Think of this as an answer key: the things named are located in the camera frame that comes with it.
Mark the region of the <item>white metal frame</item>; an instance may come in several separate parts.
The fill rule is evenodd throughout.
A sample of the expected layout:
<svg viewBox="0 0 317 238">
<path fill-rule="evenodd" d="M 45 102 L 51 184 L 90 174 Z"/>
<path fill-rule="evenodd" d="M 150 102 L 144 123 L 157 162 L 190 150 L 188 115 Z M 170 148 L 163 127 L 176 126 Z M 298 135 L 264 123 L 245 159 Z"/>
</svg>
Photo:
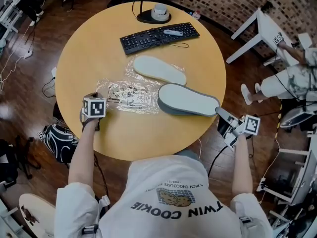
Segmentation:
<svg viewBox="0 0 317 238">
<path fill-rule="evenodd" d="M 308 149 L 279 148 L 260 179 L 257 192 L 271 194 L 289 205 L 302 203 L 317 181 L 317 129 L 307 132 Z"/>
</svg>

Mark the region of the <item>grey slipper sole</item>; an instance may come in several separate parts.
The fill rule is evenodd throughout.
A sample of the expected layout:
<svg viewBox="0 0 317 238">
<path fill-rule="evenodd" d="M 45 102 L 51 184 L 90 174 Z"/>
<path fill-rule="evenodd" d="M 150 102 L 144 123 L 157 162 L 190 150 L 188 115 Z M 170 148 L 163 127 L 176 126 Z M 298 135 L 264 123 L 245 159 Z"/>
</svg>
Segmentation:
<svg viewBox="0 0 317 238">
<path fill-rule="evenodd" d="M 200 115 L 213 117 L 220 107 L 217 98 L 176 83 L 168 83 L 158 90 L 158 106 L 170 115 Z"/>
</svg>

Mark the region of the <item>clear plastic bag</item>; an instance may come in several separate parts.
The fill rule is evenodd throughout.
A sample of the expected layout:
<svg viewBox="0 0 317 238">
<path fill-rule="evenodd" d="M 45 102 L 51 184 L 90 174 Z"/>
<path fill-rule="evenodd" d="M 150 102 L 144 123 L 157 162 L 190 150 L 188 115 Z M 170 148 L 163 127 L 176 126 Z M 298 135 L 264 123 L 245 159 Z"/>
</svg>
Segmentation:
<svg viewBox="0 0 317 238">
<path fill-rule="evenodd" d="M 109 91 L 118 91 L 117 105 L 107 105 L 106 110 L 119 110 L 136 114 L 159 113 L 158 90 L 161 83 L 154 84 L 136 79 L 109 81 L 102 79 L 97 82 L 96 92 L 107 99 Z"/>
</svg>

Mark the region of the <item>white oval table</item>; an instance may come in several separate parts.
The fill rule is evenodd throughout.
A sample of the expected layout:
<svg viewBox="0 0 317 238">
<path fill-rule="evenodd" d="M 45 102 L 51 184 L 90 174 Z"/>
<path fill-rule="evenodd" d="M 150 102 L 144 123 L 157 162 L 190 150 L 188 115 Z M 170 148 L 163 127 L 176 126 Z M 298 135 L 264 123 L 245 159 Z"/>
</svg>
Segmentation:
<svg viewBox="0 0 317 238">
<path fill-rule="evenodd" d="M 28 209 L 39 222 L 31 226 L 31 224 L 25 220 L 25 215 L 20 209 L 22 205 Z M 55 207 L 52 204 L 39 196 L 25 193 L 19 197 L 19 209 L 26 224 L 37 238 L 54 238 Z"/>
</svg>

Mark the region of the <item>black round lamp base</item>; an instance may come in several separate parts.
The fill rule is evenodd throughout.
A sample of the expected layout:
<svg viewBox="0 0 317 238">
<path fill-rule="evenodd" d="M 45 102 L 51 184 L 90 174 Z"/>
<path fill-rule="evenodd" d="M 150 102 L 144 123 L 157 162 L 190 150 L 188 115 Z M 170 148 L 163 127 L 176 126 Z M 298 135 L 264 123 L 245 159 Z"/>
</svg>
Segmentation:
<svg viewBox="0 0 317 238">
<path fill-rule="evenodd" d="M 153 20 L 152 17 L 151 17 L 151 10 L 152 9 L 149 9 L 149 10 L 145 10 L 143 11 L 143 0 L 140 0 L 140 12 L 138 15 L 136 15 L 134 13 L 134 4 L 135 4 L 135 1 L 132 2 L 132 13 L 133 15 L 135 16 L 135 18 L 139 21 L 139 22 L 142 22 L 142 23 L 148 23 L 148 24 L 165 24 L 165 23 L 168 23 L 172 16 L 170 14 L 170 20 L 169 21 L 166 21 L 166 22 L 158 22 L 156 20 Z"/>
</svg>

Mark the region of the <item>white slipper sole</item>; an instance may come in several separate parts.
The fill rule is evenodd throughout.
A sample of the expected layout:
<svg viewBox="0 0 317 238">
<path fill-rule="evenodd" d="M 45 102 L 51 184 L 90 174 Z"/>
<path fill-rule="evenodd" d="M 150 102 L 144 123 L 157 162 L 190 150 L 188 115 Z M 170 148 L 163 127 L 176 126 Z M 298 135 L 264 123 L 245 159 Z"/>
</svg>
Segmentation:
<svg viewBox="0 0 317 238">
<path fill-rule="evenodd" d="M 152 56 L 136 57 L 133 61 L 133 69 L 138 74 L 164 82 L 180 85 L 187 83 L 186 75 L 182 71 Z"/>
</svg>

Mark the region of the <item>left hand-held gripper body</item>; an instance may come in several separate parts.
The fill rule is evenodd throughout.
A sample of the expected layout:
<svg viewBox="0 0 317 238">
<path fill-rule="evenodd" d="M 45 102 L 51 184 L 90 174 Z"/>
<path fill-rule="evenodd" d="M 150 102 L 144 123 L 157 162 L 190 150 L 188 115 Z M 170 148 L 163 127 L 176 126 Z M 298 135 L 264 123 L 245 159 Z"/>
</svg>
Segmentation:
<svg viewBox="0 0 317 238">
<path fill-rule="evenodd" d="M 80 111 L 80 122 L 82 130 L 91 122 L 96 121 L 95 131 L 100 130 L 100 120 L 106 117 L 106 98 L 100 93 L 90 93 L 83 98 L 83 105 Z"/>
</svg>

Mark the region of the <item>white side table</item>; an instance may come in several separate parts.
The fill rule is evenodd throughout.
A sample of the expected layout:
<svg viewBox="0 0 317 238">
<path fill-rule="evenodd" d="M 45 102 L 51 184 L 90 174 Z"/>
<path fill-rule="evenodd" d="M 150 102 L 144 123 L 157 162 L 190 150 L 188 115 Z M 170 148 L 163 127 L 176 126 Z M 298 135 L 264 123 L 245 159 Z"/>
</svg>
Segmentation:
<svg viewBox="0 0 317 238">
<path fill-rule="evenodd" d="M 226 63 L 230 64 L 243 55 L 246 51 L 253 48 L 259 42 L 264 42 L 267 44 L 273 51 L 276 58 L 272 58 L 264 62 L 264 65 L 267 66 L 274 61 L 282 60 L 288 66 L 294 66 L 299 62 L 295 60 L 287 51 L 281 50 L 274 42 L 274 37 L 280 32 L 283 36 L 283 41 L 288 45 L 292 46 L 291 39 L 287 34 L 279 27 L 271 17 L 263 13 L 260 8 L 258 8 L 231 36 L 231 39 L 236 39 L 243 31 L 245 31 L 253 22 L 257 23 L 258 33 L 249 40 L 245 45 L 239 48 L 235 53 L 233 53 L 229 58 L 227 58 Z"/>
</svg>

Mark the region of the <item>black mesh office chair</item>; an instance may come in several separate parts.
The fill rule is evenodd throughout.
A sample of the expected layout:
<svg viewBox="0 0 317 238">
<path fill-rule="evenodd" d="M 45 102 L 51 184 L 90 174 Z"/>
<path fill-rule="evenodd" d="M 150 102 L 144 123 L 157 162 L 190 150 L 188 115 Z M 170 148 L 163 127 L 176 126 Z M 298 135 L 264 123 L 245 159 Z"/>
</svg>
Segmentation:
<svg viewBox="0 0 317 238">
<path fill-rule="evenodd" d="M 33 158 L 31 162 L 28 158 L 30 145 L 34 141 L 33 137 L 26 140 L 25 145 L 21 143 L 21 137 L 15 138 L 15 145 L 4 139 L 0 139 L 0 190 L 7 190 L 17 183 L 18 169 L 20 169 L 27 179 L 33 176 L 28 172 L 27 167 L 36 170 L 41 169 L 41 164 Z"/>
</svg>

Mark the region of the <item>white tape roll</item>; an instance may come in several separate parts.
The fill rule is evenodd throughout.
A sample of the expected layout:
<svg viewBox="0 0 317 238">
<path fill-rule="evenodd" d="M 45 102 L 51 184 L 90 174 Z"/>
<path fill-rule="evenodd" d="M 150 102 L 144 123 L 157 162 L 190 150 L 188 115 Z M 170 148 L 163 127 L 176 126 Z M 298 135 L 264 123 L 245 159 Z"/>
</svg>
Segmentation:
<svg viewBox="0 0 317 238">
<path fill-rule="evenodd" d="M 170 13 L 168 10 L 156 10 L 153 8 L 151 10 L 151 17 L 158 22 L 166 22 L 170 20 Z"/>
</svg>

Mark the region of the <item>person's grey shorts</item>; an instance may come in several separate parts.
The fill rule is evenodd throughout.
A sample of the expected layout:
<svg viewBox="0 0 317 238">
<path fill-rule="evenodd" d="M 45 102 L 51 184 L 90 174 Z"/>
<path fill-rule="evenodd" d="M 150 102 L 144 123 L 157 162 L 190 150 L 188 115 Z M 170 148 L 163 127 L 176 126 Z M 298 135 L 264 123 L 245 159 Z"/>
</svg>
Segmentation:
<svg viewBox="0 0 317 238">
<path fill-rule="evenodd" d="M 197 153 L 193 152 L 190 149 L 184 149 L 182 151 L 179 151 L 179 152 L 175 153 L 175 155 L 177 155 L 177 156 L 185 156 L 185 157 L 197 160 L 199 162 L 201 161 L 200 158 L 199 158 L 199 155 Z"/>
</svg>

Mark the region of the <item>silver chair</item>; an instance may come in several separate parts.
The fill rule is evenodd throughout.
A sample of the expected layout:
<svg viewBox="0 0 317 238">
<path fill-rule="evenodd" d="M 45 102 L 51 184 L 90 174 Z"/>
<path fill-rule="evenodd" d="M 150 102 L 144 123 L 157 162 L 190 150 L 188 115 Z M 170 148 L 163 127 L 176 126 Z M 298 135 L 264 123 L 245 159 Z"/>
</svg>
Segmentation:
<svg viewBox="0 0 317 238">
<path fill-rule="evenodd" d="M 312 116 L 316 114 L 317 114 L 317 104 L 313 104 L 311 106 L 294 108 L 283 116 L 280 122 L 280 127 L 289 128 L 289 127 L 296 126 L 308 120 L 309 118 L 311 118 Z"/>
</svg>

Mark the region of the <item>slim white remote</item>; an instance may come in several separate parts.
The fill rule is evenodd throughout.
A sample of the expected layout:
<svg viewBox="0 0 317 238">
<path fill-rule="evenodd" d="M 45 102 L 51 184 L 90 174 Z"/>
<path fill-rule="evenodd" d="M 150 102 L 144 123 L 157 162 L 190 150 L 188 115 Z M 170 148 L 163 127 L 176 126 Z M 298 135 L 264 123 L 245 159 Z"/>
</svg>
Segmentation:
<svg viewBox="0 0 317 238">
<path fill-rule="evenodd" d="M 170 30 L 170 29 L 165 29 L 163 31 L 164 34 L 166 35 L 170 35 L 170 36 L 177 36 L 177 37 L 183 37 L 184 33 L 180 32 L 180 31 L 174 31 L 174 30 Z"/>
</svg>

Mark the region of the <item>person's white printed t-shirt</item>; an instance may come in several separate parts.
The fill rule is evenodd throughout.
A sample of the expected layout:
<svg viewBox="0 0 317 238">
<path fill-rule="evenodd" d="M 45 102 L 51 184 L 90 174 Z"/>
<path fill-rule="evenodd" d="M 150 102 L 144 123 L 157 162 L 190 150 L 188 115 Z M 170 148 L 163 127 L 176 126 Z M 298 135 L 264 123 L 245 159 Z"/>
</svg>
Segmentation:
<svg viewBox="0 0 317 238">
<path fill-rule="evenodd" d="M 165 156 L 130 165 L 121 198 L 98 218 L 92 189 L 72 183 L 57 191 L 55 238 L 79 238 L 97 224 L 101 238 L 272 238 L 256 197 L 235 196 L 225 206 L 209 190 L 207 172 L 197 160 Z"/>
</svg>

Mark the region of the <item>person's right forearm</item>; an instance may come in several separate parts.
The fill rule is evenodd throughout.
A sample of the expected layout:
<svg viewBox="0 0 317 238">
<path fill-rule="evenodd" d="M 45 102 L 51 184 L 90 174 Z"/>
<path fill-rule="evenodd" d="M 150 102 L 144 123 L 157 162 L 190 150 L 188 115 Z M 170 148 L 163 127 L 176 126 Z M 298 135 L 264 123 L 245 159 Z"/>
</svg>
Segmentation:
<svg viewBox="0 0 317 238">
<path fill-rule="evenodd" d="M 235 164 L 232 181 L 232 194 L 237 196 L 253 192 L 252 173 L 249 164 L 248 145 L 245 135 L 241 134 L 235 144 Z"/>
</svg>

